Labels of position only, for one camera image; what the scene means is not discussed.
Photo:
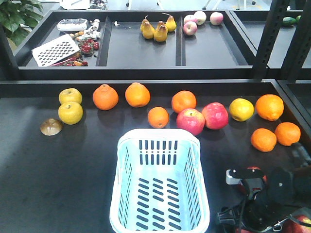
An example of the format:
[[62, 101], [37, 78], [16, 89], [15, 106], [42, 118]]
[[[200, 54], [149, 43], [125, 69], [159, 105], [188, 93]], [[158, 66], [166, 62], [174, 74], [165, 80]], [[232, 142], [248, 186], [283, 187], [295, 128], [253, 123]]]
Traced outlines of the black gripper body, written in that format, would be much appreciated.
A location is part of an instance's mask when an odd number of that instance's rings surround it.
[[266, 232], [279, 227], [285, 220], [292, 220], [309, 227], [292, 216], [302, 208], [311, 206], [311, 168], [305, 166], [292, 171], [275, 168], [264, 182], [260, 169], [228, 169], [226, 183], [240, 184], [245, 189], [242, 201], [223, 208], [217, 214], [218, 222], [226, 232], [235, 228], [251, 232]]

